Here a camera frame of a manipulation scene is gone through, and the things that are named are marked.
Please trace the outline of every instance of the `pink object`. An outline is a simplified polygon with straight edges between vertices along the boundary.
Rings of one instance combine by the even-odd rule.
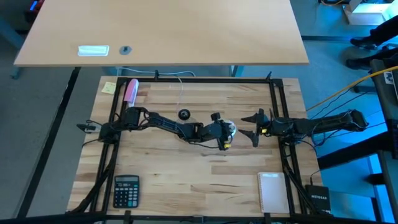
[[[138,86],[138,80],[136,80],[135,78],[133,78],[127,86],[127,91],[124,95],[124,101],[129,103],[129,107],[134,106],[134,103],[136,102]]]

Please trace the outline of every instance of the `sticky note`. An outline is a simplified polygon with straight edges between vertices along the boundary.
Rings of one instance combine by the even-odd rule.
[[[106,82],[101,92],[112,94],[116,90],[116,83]]]

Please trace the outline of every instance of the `yellow cable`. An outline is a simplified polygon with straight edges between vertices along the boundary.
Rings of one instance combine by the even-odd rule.
[[[311,108],[309,108],[309,109],[307,110],[307,112],[310,111],[310,110],[312,110],[312,109],[314,109],[314,108],[316,108],[317,106],[321,105],[322,103],[324,103],[324,102],[326,102],[326,101],[332,99],[332,98],[335,97],[336,95],[339,95],[341,92],[343,92],[343,91],[345,91],[345,90],[347,90],[347,89],[349,89],[349,88],[352,88],[353,86],[355,86],[356,84],[358,84],[358,83],[360,83],[360,82],[362,82],[362,81],[364,81],[364,80],[367,80],[368,78],[372,78],[372,77],[375,77],[376,75],[383,74],[384,72],[390,72],[390,71],[393,71],[393,70],[395,70],[395,69],[398,69],[398,66],[394,66],[394,67],[391,67],[391,68],[386,68],[386,69],[384,69],[384,70],[381,70],[381,71],[372,73],[372,74],[370,74],[370,75],[366,75],[365,77],[360,78],[359,80],[356,80],[355,82],[353,82],[353,83],[349,84],[348,86],[344,87],[342,90],[338,91],[337,93],[335,93],[335,94],[329,96],[328,98],[326,98],[325,100],[321,101],[320,103],[317,103],[315,106],[312,106]]]
[[[321,1],[322,2],[322,4],[324,4],[324,5],[326,5],[326,6],[337,6],[338,4],[340,4],[340,3],[342,3],[344,0],[340,0],[340,1],[338,1],[338,2],[336,2],[336,3],[333,3],[333,4],[326,4],[326,3],[324,3],[323,1]]]

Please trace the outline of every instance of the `white notepad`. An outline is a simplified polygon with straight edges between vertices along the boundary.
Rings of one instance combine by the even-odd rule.
[[[283,173],[258,173],[261,211],[263,213],[289,213],[285,176]]]

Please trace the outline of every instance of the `light wood desk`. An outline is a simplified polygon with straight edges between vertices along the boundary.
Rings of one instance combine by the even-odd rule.
[[[116,79],[102,77],[92,120],[100,123],[108,121],[113,95],[101,90],[105,82],[116,83]],[[306,117],[299,81],[283,81],[290,117]],[[183,88],[180,108],[189,109],[192,118],[205,125],[211,123],[210,114],[218,111],[221,118],[232,120],[239,129],[254,130],[255,124],[240,118],[253,115],[259,108],[267,111],[272,107],[268,84],[184,83]],[[141,82],[136,106],[144,106],[149,111],[177,120],[179,94],[179,83]],[[97,137],[97,134],[88,134],[85,141]],[[205,144],[216,145],[215,140]],[[75,208],[93,186],[102,147],[102,143],[93,142],[83,148],[69,210]],[[310,174],[318,170],[317,158],[306,144],[297,146],[297,157],[305,185],[309,183]],[[253,148],[246,136],[236,133],[232,148],[219,151],[189,145],[174,134],[148,128],[122,132],[115,175],[137,174],[141,178],[141,202],[139,208],[132,209],[132,215],[261,217],[256,179],[258,172],[282,172],[277,138],[260,137],[259,147]],[[313,179],[315,184],[322,184],[319,174],[315,174]],[[292,189],[295,210],[299,212],[297,191],[293,185]],[[101,209],[103,196],[102,190],[97,209]],[[108,214],[123,215],[125,210],[113,208],[112,203],[113,192]]]
[[[79,57],[79,45],[109,45]],[[119,49],[128,45],[129,55]],[[307,64],[289,0],[46,0],[17,66]]]

